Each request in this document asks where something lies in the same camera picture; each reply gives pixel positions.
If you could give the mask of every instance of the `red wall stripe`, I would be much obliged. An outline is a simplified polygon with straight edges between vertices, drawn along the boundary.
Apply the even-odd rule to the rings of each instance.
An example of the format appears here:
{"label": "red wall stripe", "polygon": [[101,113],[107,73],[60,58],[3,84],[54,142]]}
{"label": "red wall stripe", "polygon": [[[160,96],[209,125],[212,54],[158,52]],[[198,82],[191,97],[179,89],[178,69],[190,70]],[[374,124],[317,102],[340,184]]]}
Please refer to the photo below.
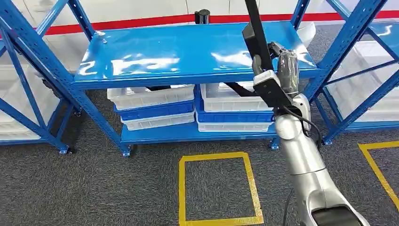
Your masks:
{"label": "red wall stripe", "polygon": [[[292,14],[274,14],[274,15],[261,15],[262,21],[276,21],[276,20],[290,20]],[[385,10],[380,11],[377,19],[386,18],[399,18],[399,10]],[[303,16],[303,21],[333,21],[342,20],[338,13],[307,13]],[[119,20],[92,23],[94,30],[109,30],[109,29],[122,29],[131,27],[144,27],[151,25],[161,24],[177,24],[193,22],[194,15],[177,15],[177,16],[161,16],[152,18],[132,19],[132,20]],[[227,16],[211,16],[211,23],[237,23],[248,22],[248,15],[227,15]],[[82,32],[79,24],[52,26],[47,31],[46,35],[52,34],[69,34]]]}

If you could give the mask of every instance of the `gray carpet floor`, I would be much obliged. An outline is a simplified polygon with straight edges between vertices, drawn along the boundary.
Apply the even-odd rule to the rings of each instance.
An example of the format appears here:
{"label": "gray carpet floor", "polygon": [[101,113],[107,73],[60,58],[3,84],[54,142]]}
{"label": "gray carpet floor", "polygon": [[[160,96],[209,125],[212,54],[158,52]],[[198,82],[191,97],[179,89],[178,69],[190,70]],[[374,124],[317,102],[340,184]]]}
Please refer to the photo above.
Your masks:
{"label": "gray carpet floor", "polygon": [[[338,26],[318,27],[309,51],[322,58]],[[104,90],[89,92],[93,103],[120,131],[119,117]],[[313,120],[326,128],[313,106]],[[339,135],[321,154],[336,185],[374,226],[399,225],[399,213],[358,148],[358,143],[398,140],[399,130]],[[268,140],[140,145],[131,158],[85,114],[71,117],[63,140],[77,152],[60,156],[50,145],[0,147],[1,226],[173,226],[178,224],[178,162],[183,155],[242,151],[249,155],[264,225],[281,225],[292,184],[280,151]],[[370,151],[396,194],[399,149]],[[254,215],[242,159],[188,162],[188,220]],[[297,225],[295,196],[288,224]]]}

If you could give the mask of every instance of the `white plastic bin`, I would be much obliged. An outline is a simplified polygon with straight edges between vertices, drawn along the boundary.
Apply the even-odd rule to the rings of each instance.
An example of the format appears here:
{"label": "white plastic bin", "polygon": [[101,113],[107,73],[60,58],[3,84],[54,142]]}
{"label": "white plastic bin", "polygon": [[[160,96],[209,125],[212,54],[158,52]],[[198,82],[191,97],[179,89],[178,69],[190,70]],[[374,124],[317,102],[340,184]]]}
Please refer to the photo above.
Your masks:
{"label": "white plastic bin", "polygon": [[25,127],[25,130],[21,130],[18,132],[0,132],[0,140],[38,140],[40,136],[36,133],[30,131]]}
{"label": "white plastic bin", "polygon": [[[52,92],[43,92],[41,98],[37,99],[36,101],[41,112],[41,116],[43,117],[45,124],[48,125],[48,122],[50,121],[51,116],[56,110],[60,99],[55,97]],[[0,133],[17,133],[19,131],[24,132],[27,129],[23,124],[19,123],[11,116],[5,114],[4,112],[2,113],[3,115],[0,121]],[[21,111],[21,113],[28,117],[30,120],[32,120],[34,123],[39,124],[29,102],[27,103],[26,107]]]}
{"label": "white plastic bin", "polygon": [[198,122],[199,132],[267,132],[273,122]]}
{"label": "white plastic bin", "polygon": [[175,103],[194,99],[194,85],[172,85],[170,89],[150,91],[146,87],[107,90],[118,110]]}
{"label": "white plastic bin", "polygon": [[0,90],[10,88],[18,80],[19,77],[13,65],[0,65]]}
{"label": "white plastic bin", "polygon": [[[391,61],[392,57],[376,41],[359,41],[348,53],[331,80]],[[399,69],[398,64],[370,71],[327,86],[346,118]],[[394,88],[356,121],[399,121],[399,89]]]}
{"label": "white plastic bin", "polygon": [[[43,120],[48,124],[48,121],[50,120],[54,110],[57,108],[60,99],[54,95],[51,89],[47,88],[43,84],[40,78],[36,77],[34,73],[32,73],[32,70],[25,71],[26,68],[27,67],[24,67],[26,79],[28,80]],[[30,120],[39,124],[19,78],[8,89],[0,90],[0,98]],[[0,110],[0,133],[16,134],[21,132],[22,134],[26,134],[26,130],[27,128],[24,125]]]}
{"label": "white plastic bin", "polygon": [[[244,88],[253,91],[253,82],[238,82]],[[206,112],[271,111],[273,108],[260,97],[240,97],[224,83],[201,84],[201,95]]]}
{"label": "white plastic bin", "polygon": [[194,112],[184,114],[173,114],[167,116],[151,117],[137,120],[128,120],[121,122],[126,124],[128,130],[149,129],[161,126],[171,126],[184,124],[194,121]]}

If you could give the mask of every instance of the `shelf foot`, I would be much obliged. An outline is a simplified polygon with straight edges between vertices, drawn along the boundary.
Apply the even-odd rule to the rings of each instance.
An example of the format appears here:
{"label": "shelf foot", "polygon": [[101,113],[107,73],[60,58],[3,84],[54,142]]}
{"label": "shelf foot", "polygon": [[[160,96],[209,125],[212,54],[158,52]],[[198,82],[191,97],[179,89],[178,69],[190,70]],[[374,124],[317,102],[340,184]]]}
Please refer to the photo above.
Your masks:
{"label": "shelf foot", "polygon": [[271,140],[269,147],[272,150],[278,150],[279,149],[279,143],[280,143],[280,138],[273,138],[273,140]]}
{"label": "shelf foot", "polygon": [[124,158],[130,157],[130,151],[129,152],[122,152],[122,157],[124,157]]}
{"label": "shelf foot", "polygon": [[68,147],[67,149],[63,149],[63,150],[60,150],[60,154],[73,154],[73,153],[75,153],[75,148],[73,148],[73,147]]}
{"label": "shelf foot", "polygon": [[324,145],[332,145],[333,141],[332,140],[323,140]]}

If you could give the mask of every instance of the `black pole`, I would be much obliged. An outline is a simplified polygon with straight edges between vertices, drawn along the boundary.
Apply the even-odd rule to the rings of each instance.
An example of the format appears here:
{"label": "black pole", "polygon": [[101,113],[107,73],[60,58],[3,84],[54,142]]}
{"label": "black pole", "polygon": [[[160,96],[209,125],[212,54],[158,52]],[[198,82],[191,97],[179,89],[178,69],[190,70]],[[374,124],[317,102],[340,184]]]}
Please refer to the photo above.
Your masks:
{"label": "black pole", "polygon": [[195,15],[195,24],[209,24],[209,17],[211,12],[207,9],[202,9],[200,11],[196,11]]}
{"label": "black pole", "polygon": [[256,47],[259,48],[256,52],[260,54],[262,60],[262,68],[265,70],[273,70],[273,64],[271,63],[269,48],[267,47],[266,37],[264,35],[262,21],[259,16],[258,5],[256,0],[245,0],[247,5],[250,24],[255,34]]}

